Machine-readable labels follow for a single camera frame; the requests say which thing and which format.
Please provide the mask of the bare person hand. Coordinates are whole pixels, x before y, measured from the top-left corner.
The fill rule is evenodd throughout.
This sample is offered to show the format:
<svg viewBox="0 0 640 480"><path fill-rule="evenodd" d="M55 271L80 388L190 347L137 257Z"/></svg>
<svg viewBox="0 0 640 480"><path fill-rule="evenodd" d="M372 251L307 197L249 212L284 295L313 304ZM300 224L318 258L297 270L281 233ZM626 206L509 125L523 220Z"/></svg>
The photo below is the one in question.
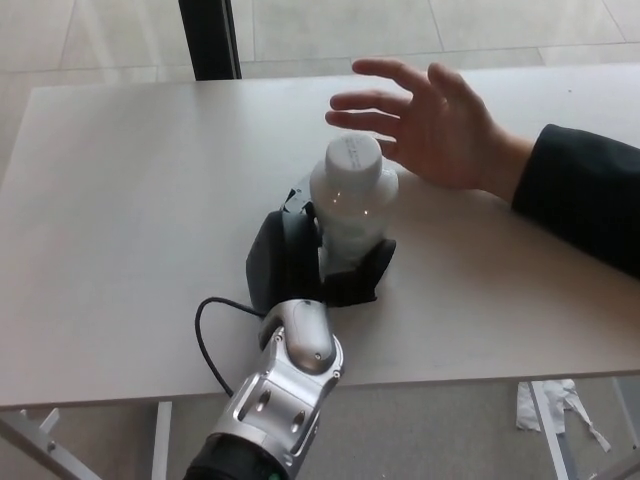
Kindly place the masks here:
<svg viewBox="0 0 640 480"><path fill-rule="evenodd" d="M385 58L359 59L352 69L392 80L407 93L336 94L325 115L329 125L380 135L387 159L432 185L512 201L533 143L501 127L459 73L438 63L421 72Z"/></svg>

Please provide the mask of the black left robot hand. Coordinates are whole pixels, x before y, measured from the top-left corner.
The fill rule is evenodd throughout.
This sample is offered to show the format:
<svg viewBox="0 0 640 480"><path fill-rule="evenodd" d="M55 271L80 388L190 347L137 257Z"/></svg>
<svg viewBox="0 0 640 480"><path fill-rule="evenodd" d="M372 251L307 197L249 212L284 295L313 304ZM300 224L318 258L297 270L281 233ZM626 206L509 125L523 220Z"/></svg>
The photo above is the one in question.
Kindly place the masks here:
<svg viewBox="0 0 640 480"><path fill-rule="evenodd" d="M321 272L323 245L305 176L289 191L281 208L264 219L246 259L253 308L263 314L291 299L347 307L376 300L376 287L395 253L396 242L380 240L354 267Z"/></svg>

